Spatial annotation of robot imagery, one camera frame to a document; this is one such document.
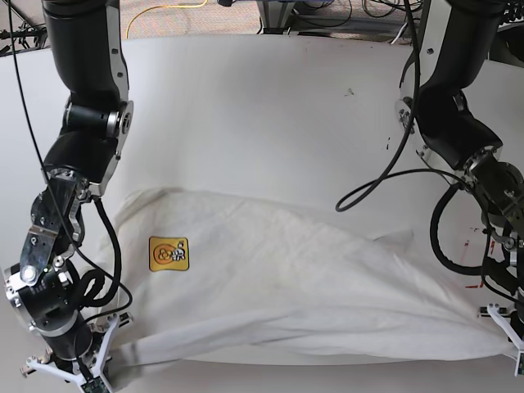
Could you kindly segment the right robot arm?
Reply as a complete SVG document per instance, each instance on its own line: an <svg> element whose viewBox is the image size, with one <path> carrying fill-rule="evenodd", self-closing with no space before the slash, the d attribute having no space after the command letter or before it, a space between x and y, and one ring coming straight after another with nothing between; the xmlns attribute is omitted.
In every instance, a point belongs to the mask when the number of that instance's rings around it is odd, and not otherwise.
<svg viewBox="0 0 524 393"><path fill-rule="evenodd" d="M82 392L110 392L110 346L129 321L117 297L122 251L102 203L133 117L117 1L45 1L45 29L56 70L69 89L61 130L38 157L45 189L34 199L20 260L7 270L6 296L25 326L47 344L23 374L36 371ZM94 204L110 238L113 269L79 273L85 228L81 209Z"/></svg>

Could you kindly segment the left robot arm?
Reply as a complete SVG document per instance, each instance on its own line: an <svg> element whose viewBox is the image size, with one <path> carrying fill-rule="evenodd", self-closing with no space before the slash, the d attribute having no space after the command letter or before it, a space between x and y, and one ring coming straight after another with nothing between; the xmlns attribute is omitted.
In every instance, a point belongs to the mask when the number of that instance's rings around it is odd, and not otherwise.
<svg viewBox="0 0 524 393"><path fill-rule="evenodd" d="M523 176L499 159L501 139L468 107L464 89L477 77L497 33L507 1L425 1L420 20L409 19L413 50L400 80L396 104L401 126L418 136L418 154L451 185L430 221L430 243L447 269L478 276L493 293L510 300L503 312L488 305L492 318L514 344L515 373L523 373ZM481 220L490 242L500 244L503 259L484 254L478 266L462 266L442 251L440 218L455 193L464 190L481 204Z"/></svg>

